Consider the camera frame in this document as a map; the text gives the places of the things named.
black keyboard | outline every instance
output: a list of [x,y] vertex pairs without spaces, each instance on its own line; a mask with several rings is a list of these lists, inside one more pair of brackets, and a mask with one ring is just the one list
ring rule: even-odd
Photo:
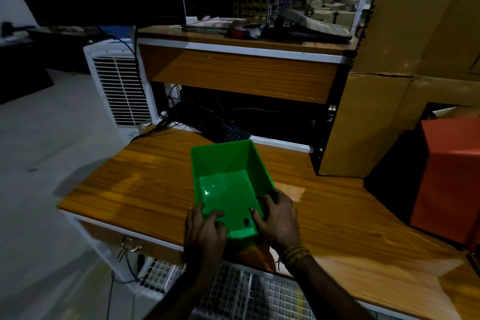
[[171,120],[202,133],[214,143],[247,140],[251,134],[219,116],[187,101],[180,101],[168,112]]

gray floor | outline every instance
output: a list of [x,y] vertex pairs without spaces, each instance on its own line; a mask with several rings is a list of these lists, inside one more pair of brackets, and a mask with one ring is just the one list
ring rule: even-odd
[[[89,75],[50,74],[0,105],[0,319],[105,319],[110,270],[55,205],[123,142]],[[153,306],[134,301],[115,284],[110,318]]]

green plastic bin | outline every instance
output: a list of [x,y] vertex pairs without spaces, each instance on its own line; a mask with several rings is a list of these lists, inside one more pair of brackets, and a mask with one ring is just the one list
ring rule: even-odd
[[222,210],[218,220],[228,229],[228,240],[245,247],[258,236],[248,208],[263,217],[263,202],[273,182],[254,143],[250,139],[193,147],[190,151],[195,202],[205,203],[204,218],[212,210]]

white wall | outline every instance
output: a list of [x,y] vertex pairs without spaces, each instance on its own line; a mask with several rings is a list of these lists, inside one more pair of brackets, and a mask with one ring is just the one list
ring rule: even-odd
[[14,26],[37,26],[25,0],[0,0],[0,23],[12,22]]

drawer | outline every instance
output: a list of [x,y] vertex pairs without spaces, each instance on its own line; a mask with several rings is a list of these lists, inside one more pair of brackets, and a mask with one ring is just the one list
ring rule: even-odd
[[[104,228],[95,224],[91,224],[86,221],[80,221],[81,225],[87,230],[87,232],[92,236],[92,238],[101,240],[102,242],[114,246],[120,247],[122,245],[122,239],[125,234],[121,232],[116,232],[111,229]],[[141,248],[139,253],[144,254],[152,258],[159,259],[171,264],[176,264],[178,266],[183,266],[182,253],[179,250],[168,248],[166,246],[155,244],[144,239],[135,238],[133,235],[130,235],[131,238],[135,239],[135,243],[138,243]]]
[[325,104],[336,63],[140,45],[150,81]]

